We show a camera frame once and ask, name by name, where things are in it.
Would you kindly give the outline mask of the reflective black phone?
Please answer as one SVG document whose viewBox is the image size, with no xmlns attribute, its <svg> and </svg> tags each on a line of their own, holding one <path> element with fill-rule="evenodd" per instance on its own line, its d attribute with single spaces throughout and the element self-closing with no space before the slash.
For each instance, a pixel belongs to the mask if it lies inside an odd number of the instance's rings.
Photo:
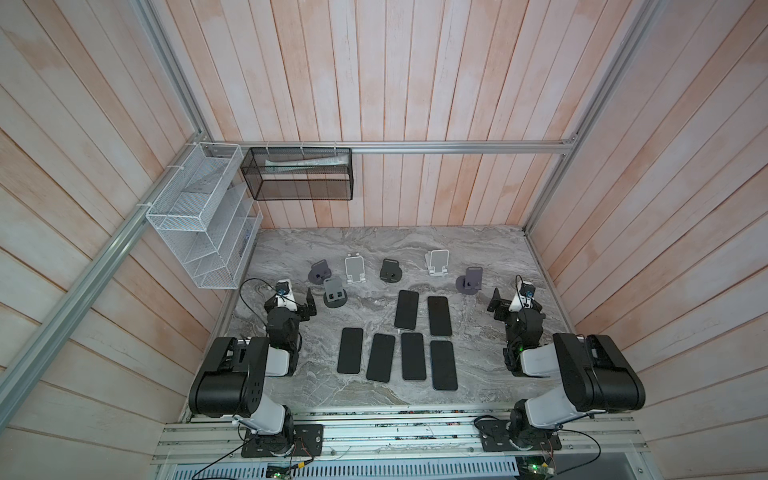
<svg viewBox="0 0 768 480">
<path fill-rule="evenodd" d="M 433 336 L 451 336 L 452 325 L 448 299 L 445 296 L 427 298 L 430 334 Z"/>
</svg>

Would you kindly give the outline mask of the white folding phone stand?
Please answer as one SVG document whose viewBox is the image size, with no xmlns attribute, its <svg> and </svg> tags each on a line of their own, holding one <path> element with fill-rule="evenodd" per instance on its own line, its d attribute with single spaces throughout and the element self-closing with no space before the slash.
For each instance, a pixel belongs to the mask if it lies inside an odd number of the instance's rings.
<svg viewBox="0 0 768 480">
<path fill-rule="evenodd" d="M 344 259 L 346 279 L 349 284 L 366 281 L 365 260 L 360 254 L 348 255 Z"/>
</svg>

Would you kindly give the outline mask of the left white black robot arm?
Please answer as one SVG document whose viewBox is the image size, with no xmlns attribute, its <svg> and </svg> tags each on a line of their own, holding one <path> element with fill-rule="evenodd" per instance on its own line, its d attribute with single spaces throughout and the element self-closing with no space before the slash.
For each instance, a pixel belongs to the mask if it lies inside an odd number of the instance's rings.
<svg viewBox="0 0 768 480">
<path fill-rule="evenodd" d="M 265 379 L 295 373 L 303 344 L 300 324 L 315 316 L 317 307 L 311 292 L 303 303 L 297 302 L 286 280 L 276 285 L 265 310 L 264 336 L 213 340 L 192 383 L 188 404 L 195 415 L 230 416 L 253 435 L 291 442 L 295 429 L 290 409 L 264 393 Z"/>
</svg>

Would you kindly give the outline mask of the dark round stand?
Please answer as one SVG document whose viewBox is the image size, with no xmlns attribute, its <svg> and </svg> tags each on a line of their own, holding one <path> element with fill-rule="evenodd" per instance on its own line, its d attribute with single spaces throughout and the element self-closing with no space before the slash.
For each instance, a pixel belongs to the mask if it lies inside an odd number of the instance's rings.
<svg viewBox="0 0 768 480">
<path fill-rule="evenodd" d="M 323 281 L 324 304 L 330 308 L 340 308 L 347 303 L 348 296 L 340 278 L 332 276 Z"/>
</svg>

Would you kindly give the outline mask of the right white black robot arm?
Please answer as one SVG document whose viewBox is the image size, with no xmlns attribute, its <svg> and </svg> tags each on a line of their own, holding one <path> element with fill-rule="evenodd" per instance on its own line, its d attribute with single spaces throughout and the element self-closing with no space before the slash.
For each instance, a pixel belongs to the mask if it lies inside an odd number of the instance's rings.
<svg viewBox="0 0 768 480">
<path fill-rule="evenodd" d="M 560 380 L 550 391 L 515 404 L 508 424 L 513 441 L 530 443 L 595 414 L 641 409 L 644 385 L 610 336 L 554 333 L 549 343 L 541 342 L 545 314 L 531 288 L 525 283 L 513 299 L 495 289 L 487 307 L 505 325 L 507 369 L 516 377 Z"/>
</svg>

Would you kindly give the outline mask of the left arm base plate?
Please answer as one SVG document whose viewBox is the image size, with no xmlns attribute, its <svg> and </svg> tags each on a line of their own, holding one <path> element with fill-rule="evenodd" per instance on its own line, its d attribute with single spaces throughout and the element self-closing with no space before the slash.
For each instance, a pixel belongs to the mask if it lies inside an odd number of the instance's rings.
<svg viewBox="0 0 768 480">
<path fill-rule="evenodd" d="M 290 455 L 318 457 L 322 452 L 324 426 L 298 424 L 275 435 L 246 433 L 243 458 L 287 458 Z"/>
</svg>

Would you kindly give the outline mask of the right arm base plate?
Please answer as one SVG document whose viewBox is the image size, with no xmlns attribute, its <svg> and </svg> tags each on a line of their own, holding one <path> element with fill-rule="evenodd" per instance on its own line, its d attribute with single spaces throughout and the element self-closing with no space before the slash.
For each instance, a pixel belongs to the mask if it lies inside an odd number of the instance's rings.
<svg viewBox="0 0 768 480">
<path fill-rule="evenodd" d="M 562 443 L 555 430 L 528 426 L 524 421 L 483 415 L 473 420 L 484 452 L 557 451 Z"/>
</svg>

